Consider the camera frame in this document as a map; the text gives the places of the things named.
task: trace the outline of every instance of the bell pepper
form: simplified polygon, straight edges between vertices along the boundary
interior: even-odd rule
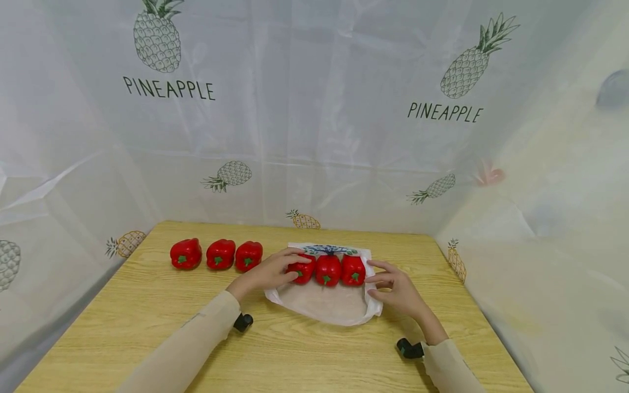
[[[286,273],[297,272],[299,277],[293,280],[295,284],[304,285],[310,281],[316,267],[316,257],[314,255],[299,254],[300,257],[310,259],[310,263],[291,263],[286,267]]]
[[[321,255],[316,261],[316,281],[325,287],[334,287],[341,278],[341,261],[334,253]]]
[[[246,241],[236,250],[236,269],[248,272],[262,261],[262,245],[257,241]]]
[[[344,255],[341,282],[350,287],[360,287],[365,282],[365,265],[357,255]]]
[[[212,270],[229,269],[234,263],[235,252],[236,243],[233,240],[216,240],[210,244],[205,254],[208,258],[208,267]]]
[[[199,266],[203,250],[199,239],[185,239],[170,248],[170,263],[181,270],[192,270]]]

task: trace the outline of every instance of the pink flower print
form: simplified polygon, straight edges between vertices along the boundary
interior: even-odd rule
[[[491,160],[481,160],[478,164],[478,176],[475,176],[479,187],[498,184],[506,175],[502,169],[494,169]]]

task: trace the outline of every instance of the finger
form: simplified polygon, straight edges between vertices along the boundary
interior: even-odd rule
[[[312,262],[308,258],[300,257],[299,255],[288,255],[286,257],[281,257],[277,259],[277,263],[279,263],[282,267],[287,267],[292,263],[310,263]]]
[[[391,265],[389,262],[378,261],[378,260],[368,260],[367,263],[371,266],[379,267],[381,269],[386,270],[389,273],[399,272],[399,269],[394,265]]]
[[[395,275],[393,273],[379,272],[365,279],[365,282],[367,283],[380,281],[394,282]]]
[[[297,272],[288,272],[286,274],[282,274],[280,277],[278,277],[278,279],[274,282],[276,287],[280,287],[284,284],[288,284],[289,282],[293,281],[294,279],[296,279],[297,277],[299,277],[299,273]]]
[[[380,292],[375,289],[370,289],[369,291],[367,291],[367,293],[375,300],[381,301],[383,303],[386,303],[390,296],[390,292]]]
[[[381,289],[381,288],[389,288],[389,289],[393,289],[393,283],[392,282],[388,282],[388,281],[380,281],[376,283],[376,288]]]
[[[303,254],[304,252],[305,251],[302,250],[301,248],[288,247],[281,251],[278,251],[276,255],[279,257],[285,257],[287,255]]]

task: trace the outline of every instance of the hand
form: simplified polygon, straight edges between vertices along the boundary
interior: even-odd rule
[[[395,308],[400,313],[416,319],[425,303],[408,274],[388,262],[370,260],[367,263],[383,268],[385,271],[366,278],[365,283],[375,283],[378,289],[390,289],[390,291],[371,289],[368,292],[369,295],[387,306]]]
[[[288,265],[296,262],[310,263],[310,259],[298,255],[303,253],[304,250],[299,248],[285,248],[276,252],[260,265],[235,279],[226,290],[240,302],[250,291],[272,289],[287,284],[299,276],[297,272],[285,273]]]

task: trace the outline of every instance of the person's left hand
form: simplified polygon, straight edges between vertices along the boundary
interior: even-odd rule
[[[256,289],[272,289],[296,279],[297,272],[285,273],[291,263],[310,263],[310,259],[300,257],[304,250],[285,248],[266,258],[260,265],[244,273],[231,282],[226,291],[240,302],[250,291]]]

